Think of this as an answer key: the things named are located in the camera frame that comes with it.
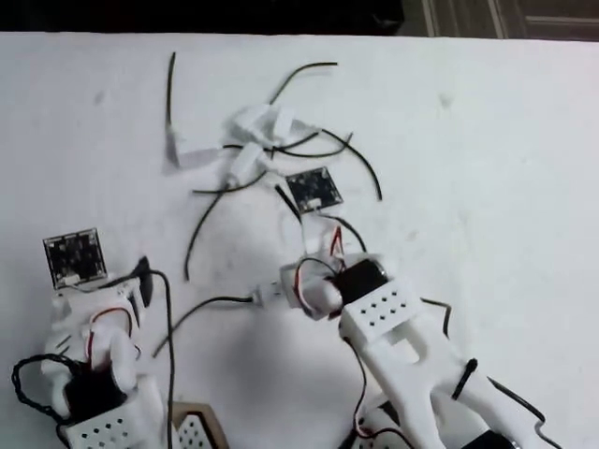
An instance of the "red wire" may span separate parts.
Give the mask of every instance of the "red wire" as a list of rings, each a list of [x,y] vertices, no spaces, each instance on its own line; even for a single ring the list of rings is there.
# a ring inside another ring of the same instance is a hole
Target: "red wire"
[[[333,234],[333,240],[330,243],[329,255],[333,255],[333,253],[335,252],[335,244],[337,243],[337,240],[342,244],[341,227],[340,226],[337,226],[335,228],[335,232]]]
[[[133,332],[133,318],[131,317],[131,313],[125,307],[110,307],[109,309],[105,309],[104,311],[97,313],[92,318],[92,322],[90,323],[90,325],[95,323],[97,321],[97,319],[100,318],[101,316],[104,316],[113,311],[124,311],[127,314],[127,321],[129,324],[129,332],[128,333],[129,333],[129,338],[131,338],[131,332]],[[87,340],[87,362],[90,365],[90,367],[92,366],[92,343],[93,343],[93,341],[94,341],[94,332],[90,332],[90,338]]]

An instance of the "white table surface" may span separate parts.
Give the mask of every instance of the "white table surface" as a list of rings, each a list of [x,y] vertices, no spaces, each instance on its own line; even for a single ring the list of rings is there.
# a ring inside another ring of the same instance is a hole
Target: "white table surface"
[[[458,308],[450,332],[545,412],[547,434],[563,447],[599,447],[599,46],[69,34],[0,35],[3,446],[60,447],[50,420],[18,404],[9,382],[50,326],[42,239],[97,227],[115,272],[147,254],[171,278],[176,316],[212,296],[245,295],[300,256],[297,223],[270,180],[219,205],[183,282],[184,250],[209,202],[189,191],[215,186],[226,161],[168,168],[172,51],[173,120],[207,145],[296,66],[338,61],[281,101],[354,131],[379,174],[382,203],[355,158],[329,161],[344,216],[411,273],[421,296]],[[323,164],[280,160],[292,171]],[[144,328],[149,349],[165,333],[161,291]],[[175,396],[209,402],[233,448],[335,447],[360,387],[335,326],[297,311],[206,310],[175,339]],[[156,367],[165,391],[167,360]],[[38,379],[28,374],[25,386],[42,394]]]

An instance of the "wire bundle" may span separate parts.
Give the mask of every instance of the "wire bundle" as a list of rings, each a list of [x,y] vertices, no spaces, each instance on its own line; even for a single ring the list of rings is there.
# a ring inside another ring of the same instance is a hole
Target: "wire bundle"
[[[171,129],[172,129],[171,102],[172,102],[172,79],[173,79],[173,72],[174,72],[174,67],[175,67],[175,60],[176,60],[176,53],[173,52],[171,54],[170,62],[169,62],[169,65],[168,65],[168,83],[167,83],[167,113],[166,113],[166,121],[167,121],[167,128],[168,128],[169,131],[171,131]],[[301,67],[298,67],[291,74],[289,74],[289,76],[287,76],[287,78],[285,79],[285,81],[281,84],[281,86],[277,89],[277,91],[275,92],[275,94],[270,99],[269,104],[271,104],[271,105],[274,104],[274,102],[283,93],[283,91],[285,90],[285,88],[287,87],[287,85],[300,72],[302,72],[304,70],[307,70],[307,69],[310,69],[310,68],[315,68],[315,67],[336,66],[336,65],[337,65],[337,63],[334,63],[334,62],[324,62],[324,63],[312,63],[312,64],[303,65]],[[343,146],[340,149],[338,149],[338,150],[335,150],[335,151],[332,151],[332,152],[324,152],[324,153],[298,153],[298,152],[292,152],[292,151],[290,151],[293,148],[296,148],[296,147],[298,147],[300,145],[303,145],[303,144],[311,141],[314,138],[317,138],[321,134],[323,134],[325,136],[328,136],[330,138],[333,138],[334,140],[337,140],[338,142],[342,143]],[[290,157],[297,157],[297,158],[324,158],[324,157],[331,157],[331,156],[340,154],[340,153],[342,153],[345,150],[348,150],[351,153],[353,153],[358,158],[358,160],[367,168],[367,170],[369,171],[369,173],[371,174],[371,176],[373,178],[374,186],[375,186],[375,189],[376,189],[377,199],[379,201],[382,201],[383,200],[383,193],[381,191],[380,182],[379,182],[379,180],[378,180],[378,178],[376,176],[376,173],[374,172],[374,169],[370,165],[370,163],[368,162],[368,160],[361,154],[361,152],[359,152],[354,146],[352,146],[349,143],[351,137],[352,137],[352,135],[350,135],[347,140],[343,140],[342,138],[340,138],[339,136],[337,136],[333,132],[331,132],[331,131],[329,131],[327,129],[321,129],[321,130],[319,130],[317,132],[313,132],[312,134],[310,134],[310,135],[306,136],[305,138],[302,138],[302,139],[300,139],[297,142],[294,142],[292,144],[284,145],[284,146],[278,146],[278,147],[275,146],[275,147],[272,147],[272,148],[267,148],[267,149],[265,149],[265,152],[269,152],[271,158],[273,158],[276,153],[284,154],[284,155],[290,156]],[[228,145],[224,145],[223,149],[240,150],[240,149],[242,149],[242,145],[228,144]],[[224,195],[226,195],[226,194],[232,194],[232,193],[239,192],[239,191],[245,190],[247,188],[250,188],[253,185],[256,185],[258,182],[260,182],[266,176],[266,174],[267,174],[267,172],[263,171],[260,174],[258,174],[253,180],[247,182],[244,185],[240,185],[240,186],[237,186],[237,187],[226,186],[226,187],[220,188],[220,189],[213,189],[213,190],[206,190],[206,189],[200,190],[200,189],[196,189],[196,190],[192,191],[192,193],[196,194],[196,195],[216,195],[216,197],[214,198],[214,200],[212,201],[212,203],[209,205],[209,207],[206,209],[206,211],[204,211],[201,214],[201,216],[200,216],[200,218],[198,220],[198,223],[197,223],[197,225],[194,228],[194,231],[192,233],[192,237],[190,238],[190,241],[189,241],[189,243],[187,245],[187,252],[185,254],[184,266],[183,266],[183,276],[184,276],[184,278],[185,278],[186,281],[189,281],[189,261],[191,259],[191,253],[193,252],[194,245],[195,245],[197,236],[199,234],[199,231],[200,231],[201,227],[206,223],[206,220],[208,219],[208,216],[210,215],[210,213],[214,210],[214,208],[221,201],[221,199],[223,198]],[[362,248],[364,248],[363,241],[361,241],[361,239],[360,239],[360,245],[362,246]]]

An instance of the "white plastic part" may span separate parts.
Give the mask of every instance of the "white plastic part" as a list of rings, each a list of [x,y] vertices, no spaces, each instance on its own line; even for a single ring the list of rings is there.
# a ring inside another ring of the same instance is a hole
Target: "white plastic part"
[[[178,433],[182,449],[212,449],[206,429],[199,416],[195,414],[185,416]]]
[[[409,283],[388,282],[345,306],[340,329],[391,401],[407,439],[415,447],[445,449],[431,395],[451,396],[468,360],[424,312]],[[410,352],[416,353],[417,362]],[[519,405],[481,371],[470,376],[458,401],[521,447],[544,447],[533,427],[519,419]]]
[[[274,142],[269,138],[276,111],[271,105],[253,105],[233,120],[236,134],[246,141],[254,141],[264,147]]]
[[[96,367],[110,359],[112,339],[115,335],[121,335],[126,342],[122,340],[120,343],[115,343],[122,348],[116,349],[117,360],[113,361],[112,369],[113,373],[116,373],[115,381],[119,387],[125,392],[130,391],[135,386],[138,351],[134,345],[139,337],[139,325],[129,299],[136,304],[139,319],[142,320],[145,311],[137,279],[91,293],[83,293],[72,288],[59,290],[52,298],[53,322],[45,352],[65,355],[72,360],[87,363],[88,343],[93,328],[92,363]],[[128,319],[122,311],[102,315],[93,325],[91,324],[92,317],[109,309],[125,309],[131,316],[131,338],[128,337]],[[70,413],[64,389],[71,379],[68,368],[45,360],[41,364],[41,370],[51,383],[51,406],[61,416],[67,418]]]
[[[253,294],[254,303],[264,309],[285,305],[285,293],[280,282],[262,283],[256,287]]]
[[[119,389],[128,394],[137,383],[135,360],[137,350],[123,332],[115,332],[110,339],[110,361],[112,378]]]
[[[154,379],[141,376],[125,404],[67,427],[65,434],[72,449],[165,449],[165,415]],[[178,438],[173,438],[173,449],[181,449]]]
[[[272,126],[272,140],[278,144],[287,142],[291,134],[294,111],[285,106],[279,107],[274,125]]]
[[[263,152],[262,147],[254,142],[245,144],[228,171],[228,185],[238,187],[248,182],[250,173],[254,172],[253,168]]]
[[[168,130],[168,144],[174,151],[179,168],[204,167],[215,161],[221,149],[200,148],[195,142],[182,137],[174,128]]]

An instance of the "dark floor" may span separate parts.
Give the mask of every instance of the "dark floor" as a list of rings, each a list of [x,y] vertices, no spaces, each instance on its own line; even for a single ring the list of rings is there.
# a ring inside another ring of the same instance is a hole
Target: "dark floor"
[[[599,0],[403,0],[400,36],[599,41]]]

